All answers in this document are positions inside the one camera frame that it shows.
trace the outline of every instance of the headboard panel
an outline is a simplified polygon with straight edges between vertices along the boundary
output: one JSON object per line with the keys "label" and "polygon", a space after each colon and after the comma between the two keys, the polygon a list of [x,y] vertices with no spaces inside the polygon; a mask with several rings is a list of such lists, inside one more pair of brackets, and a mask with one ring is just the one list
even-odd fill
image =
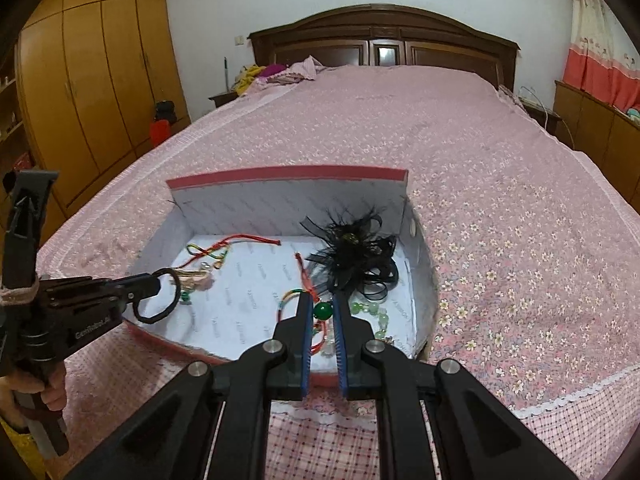
{"label": "headboard panel", "polygon": [[429,65],[475,72],[513,90],[513,41],[428,10],[371,4],[328,10],[249,36],[256,63],[291,64],[308,56],[325,66]]}

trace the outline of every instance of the pink bedspread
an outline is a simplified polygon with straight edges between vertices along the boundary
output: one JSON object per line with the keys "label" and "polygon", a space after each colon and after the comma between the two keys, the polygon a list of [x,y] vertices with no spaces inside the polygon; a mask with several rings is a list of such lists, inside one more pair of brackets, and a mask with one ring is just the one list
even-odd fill
{"label": "pink bedspread", "polygon": [[[46,244],[40,272],[123,275],[171,209],[168,178],[276,164],[410,170],[437,265],[430,361],[455,356],[582,479],[638,424],[638,216],[583,156],[478,76],[344,67],[238,99],[115,179]],[[63,474],[183,365],[114,330],[67,361]],[[274,403],[268,478],[377,478],[372,406]]]}

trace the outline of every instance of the silver bolt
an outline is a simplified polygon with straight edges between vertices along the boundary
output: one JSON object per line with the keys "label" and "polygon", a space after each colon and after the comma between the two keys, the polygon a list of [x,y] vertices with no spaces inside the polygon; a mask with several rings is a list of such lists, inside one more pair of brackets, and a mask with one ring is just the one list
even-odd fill
{"label": "silver bolt", "polygon": [[455,359],[444,359],[444,361],[440,363],[440,368],[442,368],[444,373],[453,375],[460,371],[460,363]]}
{"label": "silver bolt", "polygon": [[364,343],[364,348],[369,350],[372,354],[379,354],[385,349],[385,342],[380,339],[369,339]]}
{"label": "silver bolt", "polygon": [[262,349],[267,352],[267,354],[277,354],[282,350],[282,343],[277,339],[269,339],[262,344]]}
{"label": "silver bolt", "polygon": [[191,363],[187,368],[189,375],[193,377],[201,377],[204,374],[206,374],[208,370],[209,370],[209,367],[202,361],[196,361],[194,363]]}

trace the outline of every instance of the nightstand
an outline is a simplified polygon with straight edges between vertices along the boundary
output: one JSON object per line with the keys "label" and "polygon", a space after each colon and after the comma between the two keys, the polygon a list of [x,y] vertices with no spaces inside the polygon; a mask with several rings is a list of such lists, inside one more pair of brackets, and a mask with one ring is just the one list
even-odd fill
{"label": "nightstand", "polygon": [[236,94],[235,91],[231,91],[214,95],[213,97],[210,97],[209,100],[213,101],[216,104],[216,108],[220,108],[221,106],[226,105],[227,103],[230,103],[237,98],[238,94]]}
{"label": "nightstand", "polygon": [[[524,109],[527,111],[527,114],[529,114],[529,117],[531,117],[532,119],[535,119],[538,122],[538,124],[544,128],[545,120],[546,120],[545,109],[539,104],[535,104],[523,99],[520,99],[520,102],[522,103],[522,106],[524,106]],[[549,117],[548,121],[546,122],[546,130],[551,135],[555,136],[558,123],[562,119],[553,110],[547,110],[546,113],[548,114],[548,117]]]}

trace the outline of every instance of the human hand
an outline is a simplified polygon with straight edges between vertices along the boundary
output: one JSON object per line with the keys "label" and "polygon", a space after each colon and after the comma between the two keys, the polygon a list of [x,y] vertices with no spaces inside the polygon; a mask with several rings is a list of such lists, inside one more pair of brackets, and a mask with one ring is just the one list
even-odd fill
{"label": "human hand", "polygon": [[45,386],[31,374],[16,368],[6,377],[0,377],[0,416],[14,428],[24,428],[26,421],[18,411],[14,401],[13,392],[24,394],[40,394],[42,402],[52,412],[58,412],[66,406],[65,390],[66,368],[59,363],[49,375],[49,386]]}

